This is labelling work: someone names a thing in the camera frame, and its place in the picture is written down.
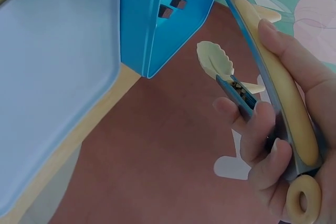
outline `blue plastic container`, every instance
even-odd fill
[[[153,77],[203,25],[214,0],[187,0],[169,19],[158,18],[160,4],[171,0],[121,0],[121,61]]]

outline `plastic tray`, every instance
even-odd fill
[[[119,0],[0,6],[0,216],[120,70]]]
[[[214,0],[187,0],[169,19],[158,18],[170,0],[121,0],[121,61],[153,77],[203,25]]]

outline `fingernail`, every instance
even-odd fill
[[[254,105],[254,108],[253,108],[253,116],[256,116],[258,113],[257,113],[257,105],[259,104],[260,101],[257,101],[256,104]]]
[[[268,21],[267,19],[263,18],[261,21],[264,22],[264,24],[265,24],[268,28],[270,28],[270,29],[272,29],[272,30],[274,30],[274,31],[278,31],[278,29],[276,28],[276,26],[275,26],[273,23],[271,23],[270,21]]]
[[[278,143],[279,139],[276,138],[274,143],[273,143],[273,147],[272,147],[272,150],[271,150],[271,153],[275,153],[277,152],[277,143]]]

